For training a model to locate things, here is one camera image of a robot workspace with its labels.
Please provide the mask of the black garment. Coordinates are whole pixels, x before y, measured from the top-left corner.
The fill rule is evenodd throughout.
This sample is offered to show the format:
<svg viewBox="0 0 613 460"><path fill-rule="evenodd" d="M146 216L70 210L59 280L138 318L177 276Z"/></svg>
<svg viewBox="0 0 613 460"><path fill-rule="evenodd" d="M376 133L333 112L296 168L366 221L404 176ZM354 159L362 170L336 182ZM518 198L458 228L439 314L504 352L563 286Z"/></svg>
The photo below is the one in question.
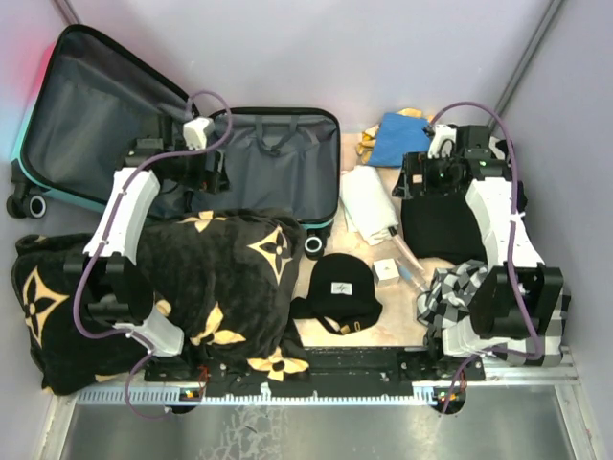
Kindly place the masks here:
<svg viewBox="0 0 613 460"><path fill-rule="evenodd" d="M454 265L487 261L477 221L461 194L428 195L401 203L403 238L419 258Z"/></svg>

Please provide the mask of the white garment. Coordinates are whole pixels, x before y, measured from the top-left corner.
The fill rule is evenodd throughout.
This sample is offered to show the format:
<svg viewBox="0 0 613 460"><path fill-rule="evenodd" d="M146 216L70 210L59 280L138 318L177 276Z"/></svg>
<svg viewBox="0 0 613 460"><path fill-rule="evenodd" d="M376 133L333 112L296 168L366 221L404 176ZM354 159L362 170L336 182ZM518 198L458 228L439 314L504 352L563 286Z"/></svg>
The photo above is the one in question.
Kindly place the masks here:
<svg viewBox="0 0 613 460"><path fill-rule="evenodd" d="M368 245L391 238L397 212L374 167L356 166L340 177L340 197L353 227Z"/></svg>

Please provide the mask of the black white checkered shirt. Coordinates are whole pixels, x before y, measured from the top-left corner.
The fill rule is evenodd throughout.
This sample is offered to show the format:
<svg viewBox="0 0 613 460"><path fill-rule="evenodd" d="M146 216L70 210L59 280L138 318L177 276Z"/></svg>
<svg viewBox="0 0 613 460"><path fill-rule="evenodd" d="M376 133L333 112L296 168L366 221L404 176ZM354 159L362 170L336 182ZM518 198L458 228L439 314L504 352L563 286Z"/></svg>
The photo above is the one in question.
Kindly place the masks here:
<svg viewBox="0 0 613 460"><path fill-rule="evenodd" d="M467 306L477 288L485 280L488 268L485 263L468 260L449 268L434 271L430 287L417 300L417 319L430 331L440 332L456 325L468 316ZM571 296L562 292L556 303L547 332L540 337L544 355L539 360L527 360L534 345L530 339L513 340L502 345L493 354L513 365L532 367L556 367L563 358L562 337L566 327Z"/></svg>

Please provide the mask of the zebra pattern fleece blanket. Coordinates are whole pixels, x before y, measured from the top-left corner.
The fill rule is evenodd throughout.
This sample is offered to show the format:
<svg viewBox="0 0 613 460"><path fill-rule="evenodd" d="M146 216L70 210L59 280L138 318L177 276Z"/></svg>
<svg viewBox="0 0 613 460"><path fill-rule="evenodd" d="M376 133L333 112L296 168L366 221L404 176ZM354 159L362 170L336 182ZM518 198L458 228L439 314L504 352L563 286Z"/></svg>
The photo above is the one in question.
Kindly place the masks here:
<svg viewBox="0 0 613 460"><path fill-rule="evenodd" d="M513 142L508 143L505 138L491 136L489 138L488 147L491 151L492 158L505 161L509 166L512 162L512 155L509 146L513 146Z"/></svg>

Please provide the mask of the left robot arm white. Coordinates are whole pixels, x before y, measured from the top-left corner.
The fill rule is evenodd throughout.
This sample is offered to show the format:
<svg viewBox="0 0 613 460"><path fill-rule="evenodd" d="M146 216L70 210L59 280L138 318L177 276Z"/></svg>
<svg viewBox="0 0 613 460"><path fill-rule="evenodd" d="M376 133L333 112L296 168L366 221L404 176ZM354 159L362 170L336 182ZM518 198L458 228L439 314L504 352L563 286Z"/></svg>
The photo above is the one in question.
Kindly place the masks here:
<svg viewBox="0 0 613 460"><path fill-rule="evenodd" d="M188 380L198 371L199 357L184 348L184 333L156 308L155 289L137 262L138 245L163 181L217 192L225 162L220 147L234 126L216 135L213 119L194 117L183 124L180 142L170 137L169 119L160 118L157 127L156 135L128 142L101 221L64 272L78 280L72 316L81 336L122 336L144 348L147 357L165 358L169 373Z"/></svg>

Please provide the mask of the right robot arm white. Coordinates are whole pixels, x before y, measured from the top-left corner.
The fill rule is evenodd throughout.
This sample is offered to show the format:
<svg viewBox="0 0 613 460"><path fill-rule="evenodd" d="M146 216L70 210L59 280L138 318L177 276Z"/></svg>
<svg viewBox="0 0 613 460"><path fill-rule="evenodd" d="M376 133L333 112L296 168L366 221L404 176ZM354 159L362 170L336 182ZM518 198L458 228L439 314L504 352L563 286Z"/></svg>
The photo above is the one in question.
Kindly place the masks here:
<svg viewBox="0 0 613 460"><path fill-rule="evenodd" d="M513 156L493 151L486 126L423 131L427 149L405 154L393 194L403 200L408 247L452 264L436 270L418 298L435 347L429 371L450 379L462 357L480 354L559 364L564 279L528 236Z"/></svg>

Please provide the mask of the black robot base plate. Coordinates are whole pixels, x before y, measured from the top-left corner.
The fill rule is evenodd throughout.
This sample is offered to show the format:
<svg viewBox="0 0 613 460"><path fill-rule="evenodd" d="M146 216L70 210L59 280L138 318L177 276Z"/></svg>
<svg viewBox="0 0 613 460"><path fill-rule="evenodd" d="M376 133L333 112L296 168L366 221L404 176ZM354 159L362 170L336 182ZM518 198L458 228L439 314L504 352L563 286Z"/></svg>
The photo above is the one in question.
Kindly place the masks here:
<svg viewBox="0 0 613 460"><path fill-rule="evenodd" d="M411 396L417 381L451 380L463 360L415 347L307 347L306 369L286 358L269 370L240 370L208 359L189 367L175 358L146 366L144 380L193 382L207 397L247 397L266 386L274 397L366 398Z"/></svg>

